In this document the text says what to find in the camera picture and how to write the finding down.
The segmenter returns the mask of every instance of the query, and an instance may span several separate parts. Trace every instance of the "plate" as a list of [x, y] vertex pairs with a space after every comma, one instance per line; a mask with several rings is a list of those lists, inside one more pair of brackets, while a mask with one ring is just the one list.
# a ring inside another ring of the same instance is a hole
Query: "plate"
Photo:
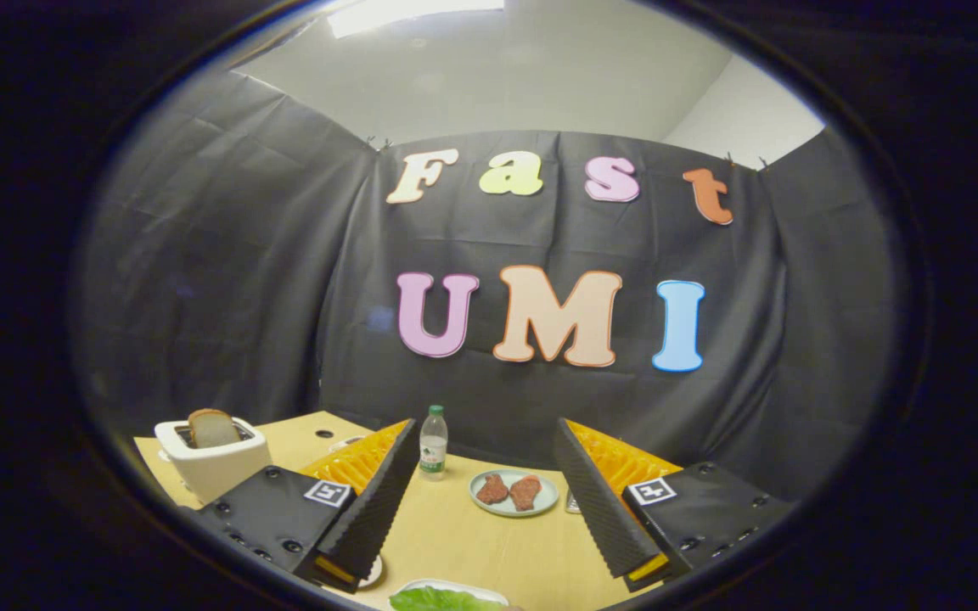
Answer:
[[486, 504], [484, 502], [479, 502], [478, 500], [478, 490], [481, 490], [482, 486], [485, 486], [486, 475], [496, 473], [500, 475], [501, 482], [504, 482], [505, 486], [508, 488], [512, 487], [512, 484], [519, 482], [527, 475], [533, 475], [532, 473], [527, 473], [526, 471], [520, 471], [518, 468], [494, 468], [492, 471], [486, 471], [485, 473], [479, 473], [474, 476], [474, 479], [470, 480], [470, 500], [477, 503], [478, 507], [484, 509], [490, 513], [495, 513], [496, 515], [506, 515], [509, 518], [527, 518], [529, 515], [538, 515], [544, 511], [549, 510], [554, 506], [556, 500], [558, 500], [558, 491], [556, 491], [556, 486], [554, 483], [550, 482], [548, 479], [544, 479], [541, 475], [538, 476], [539, 482], [542, 483], [542, 490], [538, 492], [538, 496], [535, 496], [535, 509], [531, 511], [520, 511], [515, 509], [515, 502], [512, 500], [512, 496], [506, 498], [498, 503]]
[[372, 571], [368, 573], [368, 578], [361, 580], [360, 584], [357, 584], [357, 589], [366, 588], [376, 585], [376, 581], [379, 580], [380, 576], [384, 573], [384, 559], [381, 557], [376, 557], [376, 560], [372, 563]]
[[[508, 599], [504, 598], [504, 596], [501, 596], [494, 591], [488, 591], [488, 589], [481, 589], [473, 586], [464, 586], [463, 584], [457, 584], [457, 583], [453, 583], [453, 581], [444, 581], [444, 580], [412, 580], [410, 581], [410, 583], [404, 585], [403, 587], [396, 589], [395, 594], [399, 594], [400, 591], [407, 591], [408, 589], [423, 588], [423, 587], [447, 589], [448, 591], [465, 591], [467, 592], [467, 594], [470, 594], [474, 598], [487, 600], [489, 601], [489, 603], [501, 603], [505, 607], [508, 606]], [[390, 611], [395, 611], [395, 608], [391, 606], [391, 601], [388, 601], [387, 608]]]

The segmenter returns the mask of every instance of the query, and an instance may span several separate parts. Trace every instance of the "peach letter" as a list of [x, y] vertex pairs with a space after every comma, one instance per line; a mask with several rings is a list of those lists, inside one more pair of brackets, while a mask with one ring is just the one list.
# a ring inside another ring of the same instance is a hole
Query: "peach letter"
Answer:
[[410, 204], [418, 201], [424, 194], [419, 188], [420, 182], [424, 179], [426, 187], [435, 185], [440, 178], [440, 171], [443, 171], [443, 163], [451, 165], [458, 161], [458, 150], [408, 154], [403, 161], [407, 162], [407, 166], [402, 170], [402, 177], [399, 177], [399, 186], [387, 196], [387, 204]]
[[481, 175], [478, 186], [485, 193], [511, 193], [532, 196], [542, 188], [538, 172], [542, 158], [529, 151], [512, 151], [489, 159], [492, 170]]
[[610, 319], [614, 295], [621, 276], [610, 272], [587, 272], [560, 305], [550, 279], [541, 267], [509, 266], [500, 271], [509, 287], [508, 321], [504, 341], [492, 349], [502, 361], [525, 362], [535, 355], [527, 344], [527, 329], [533, 329], [542, 356], [552, 361], [576, 330], [564, 360], [578, 367], [608, 367], [616, 356], [610, 350]]
[[734, 220], [734, 214], [719, 205], [719, 193], [727, 194], [727, 185], [722, 184], [711, 176], [711, 170], [699, 169], [686, 171], [682, 178], [694, 184], [696, 210], [704, 219], [718, 225], [729, 225]]

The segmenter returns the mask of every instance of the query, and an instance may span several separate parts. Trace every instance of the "lettuce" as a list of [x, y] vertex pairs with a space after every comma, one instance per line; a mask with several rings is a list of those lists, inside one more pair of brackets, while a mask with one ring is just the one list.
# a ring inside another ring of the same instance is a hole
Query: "lettuce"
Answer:
[[469, 592], [428, 586], [400, 591], [388, 599], [395, 611], [500, 611], [501, 603], [481, 600]]

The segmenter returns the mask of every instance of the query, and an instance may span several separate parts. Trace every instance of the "steak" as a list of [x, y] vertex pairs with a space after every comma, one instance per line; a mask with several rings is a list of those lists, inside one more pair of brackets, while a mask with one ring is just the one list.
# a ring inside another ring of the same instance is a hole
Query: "steak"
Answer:
[[512, 502], [515, 503], [517, 511], [531, 511], [535, 509], [535, 496], [538, 496], [538, 492], [541, 490], [542, 483], [539, 482], [538, 476], [527, 475], [519, 482], [512, 484], [512, 490], [509, 490], [508, 494], [512, 496]]
[[481, 490], [478, 490], [477, 496], [479, 502], [485, 504], [498, 503], [508, 498], [508, 486], [502, 482], [500, 475], [490, 473], [486, 475], [486, 484], [481, 487]]

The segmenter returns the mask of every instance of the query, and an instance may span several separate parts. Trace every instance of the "water bottle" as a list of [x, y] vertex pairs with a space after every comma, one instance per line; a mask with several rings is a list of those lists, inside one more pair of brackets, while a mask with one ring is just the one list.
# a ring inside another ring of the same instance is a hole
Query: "water bottle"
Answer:
[[447, 425], [443, 422], [443, 406], [430, 406], [428, 418], [422, 424], [422, 455], [419, 471], [425, 479], [443, 479], [443, 459], [447, 456]]

